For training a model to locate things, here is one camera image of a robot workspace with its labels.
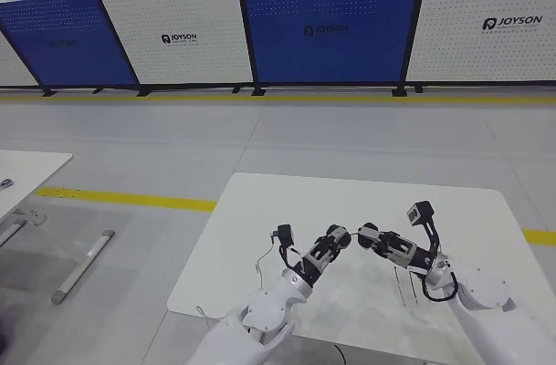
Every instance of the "yellow stripe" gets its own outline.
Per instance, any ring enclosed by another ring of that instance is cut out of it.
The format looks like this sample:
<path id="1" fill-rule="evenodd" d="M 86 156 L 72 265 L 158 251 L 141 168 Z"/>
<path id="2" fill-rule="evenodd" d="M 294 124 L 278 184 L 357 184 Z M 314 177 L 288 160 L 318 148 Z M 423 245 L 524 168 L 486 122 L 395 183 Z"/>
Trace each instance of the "yellow stripe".
<path id="1" fill-rule="evenodd" d="M 198 212 L 213 212 L 216 202 L 199 199 L 169 198 L 165 196 L 138 195 L 130 193 L 95 192 L 57 187 L 42 187 L 36 192 L 39 196 L 53 198 L 79 199 L 91 202 L 118 203 L 130 205 L 155 206 L 160 208 L 183 209 Z M 556 232 L 524 229 L 525 239 L 534 245 L 555 245 Z"/>
<path id="2" fill-rule="evenodd" d="M 53 198 L 87 200 L 91 202 L 118 203 L 131 205 L 156 206 L 161 208 L 184 209 L 198 212 L 213 212 L 216 202 L 198 199 L 168 198 L 154 195 L 129 193 L 93 192 L 55 187 L 42 187 L 36 195 Z"/>
<path id="3" fill-rule="evenodd" d="M 464 104 L 556 104 L 556 97 L 377 97 L 377 96 L 321 96 L 321 95 L 267 95 L 263 97 L 239 95 L 153 95 L 144 98 L 135 96 L 0 96 L 0 101 L 287 101 L 287 102 L 350 102 L 350 103 L 464 103 Z"/>
<path id="4" fill-rule="evenodd" d="M 556 245 L 556 232 L 524 229 L 525 239 L 534 245 Z"/>

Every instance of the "joyson logo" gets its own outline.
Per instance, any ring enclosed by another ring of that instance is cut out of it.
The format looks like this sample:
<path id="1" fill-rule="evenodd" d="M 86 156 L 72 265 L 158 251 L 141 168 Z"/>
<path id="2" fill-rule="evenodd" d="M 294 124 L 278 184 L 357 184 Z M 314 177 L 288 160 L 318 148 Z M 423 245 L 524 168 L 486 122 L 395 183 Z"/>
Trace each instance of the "joyson logo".
<path id="1" fill-rule="evenodd" d="M 162 42 L 165 45 L 186 44 L 197 41 L 198 38 L 196 37 L 196 33 L 162 35 Z"/>
<path id="2" fill-rule="evenodd" d="M 304 26 L 304 36 L 317 36 L 333 33 L 347 33 L 349 31 L 348 25 L 336 26 Z"/>
<path id="3" fill-rule="evenodd" d="M 485 20 L 482 30 L 520 28 L 521 26 L 535 27 L 541 23 L 543 16 L 514 16 L 497 19 L 490 17 Z"/>

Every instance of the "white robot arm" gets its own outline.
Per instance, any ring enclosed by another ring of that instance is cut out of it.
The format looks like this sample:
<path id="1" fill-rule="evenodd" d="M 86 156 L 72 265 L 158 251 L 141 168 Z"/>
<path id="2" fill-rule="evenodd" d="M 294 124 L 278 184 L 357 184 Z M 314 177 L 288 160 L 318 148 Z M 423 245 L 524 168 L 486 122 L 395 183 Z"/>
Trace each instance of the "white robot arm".
<path id="1" fill-rule="evenodd" d="M 556 337 L 510 293 L 505 280 L 451 265 L 439 252 L 433 214 L 429 202 L 417 203 L 407 213 L 412 225 L 424 226 L 429 250 L 395 232 L 379 232 L 374 224 L 359 229 L 359 243 L 419 276 L 428 299 L 446 301 L 487 365 L 556 365 Z M 430 297 L 428 287 L 442 289 L 446 296 Z"/>
<path id="2" fill-rule="evenodd" d="M 268 290 L 258 289 L 246 302 L 230 311 L 201 341 L 189 365 L 261 365 L 294 330 L 293 305 L 306 303 L 324 269 L 351 243 L 344 227 L 332 225 L 326 235 L 294 266 L 287 251 L 293 250 L 291 228 L 278 227 L 272 234 L 280 242 L 279 253 L 286 265 L 278 282 Z"/>

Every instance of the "pegboard panel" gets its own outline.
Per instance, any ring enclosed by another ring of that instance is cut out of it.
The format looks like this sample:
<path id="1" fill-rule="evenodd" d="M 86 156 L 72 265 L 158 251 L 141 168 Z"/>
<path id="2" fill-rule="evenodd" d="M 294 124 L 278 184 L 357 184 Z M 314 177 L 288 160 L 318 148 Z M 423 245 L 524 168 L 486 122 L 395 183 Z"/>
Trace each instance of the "pegboard panel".
<path id="1" fill-rule="evenodd" d="M 142 84 L 251 82 L 238 0 L 103 0 Z"/>
<path id="2" fill-rule="evenodd" d="M 556 0 L 424 0 L 407 80 L 556 80 Z"/>
<path id="3" fill-rule="evenodd" d="M 0 86 L 33 85 L 37 82 L 0 31 Z"/>
<path id="4" fill-rule="evenodd" d="M 397 82 L 414 0 L 247 0 L 261 82 Z"/>
<path id="5" fill-rule="evenodd" d="M 0 22 L 45 85 L 132 85 L 97 0 L 0 3 Z"/>

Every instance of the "white table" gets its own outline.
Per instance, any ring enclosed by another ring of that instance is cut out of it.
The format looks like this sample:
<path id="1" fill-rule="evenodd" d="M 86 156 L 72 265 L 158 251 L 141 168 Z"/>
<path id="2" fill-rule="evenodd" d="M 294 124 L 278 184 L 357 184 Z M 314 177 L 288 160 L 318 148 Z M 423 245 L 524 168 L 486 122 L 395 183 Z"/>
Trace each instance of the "white table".
<path id="1" fill-rule="evenodd" d="M 47 217 L 27 205 L 25 199 L 62 169 L 72 158 L 73 155 L 70 153 L 0 150 L 0 182 L 3 179 L 14 181 L 14 185 L 0 191 L 0 223 L 16 208 L 21 208 L 20 210 L 25 214 L 25 217 L 31 220 L 34 226 L 42 229 L 41 225 L 47 220 Z M 1 233 L 0 246 L 25 223 L 26 220 L 17 220 Z M 112 236 L 113 231 L 105 231 L 87 253 L 79 253 L 75 247 L 50 239 L 51 243 L 57 244 L 78 262 L 77 267 L 52 297 L 53 303 L 59 304 L 64 300 L 69 290 Z"/>
<path id="2" fill-rule="evenodd" d="M 201 306 L 208 316 L 222 317 L 259 286 L 255 263 L 279 224 L 292 224 L 302 253 L 330 224 L 356 232 L 366 222 L 427 247 L 424 229 L 410 226 L 405 217 L 423 200 L 435 209 L 444 253 L 501 275 L 556 333 L 556 298 L 500 193 L 387 182 L 233 175 L 168 308 L 198 316 L 195 306 Z M 261 266 L 267 287 L 284 267 L 276 247 Z M 309 302 L 298 306 L 294 334 L 433 363 L 482 363 L 449 307 L 424 299 L 417 283 L 415 304 L 409 276 L 399 268 L 398 285 L 393 268 L 353 239 Z"/>

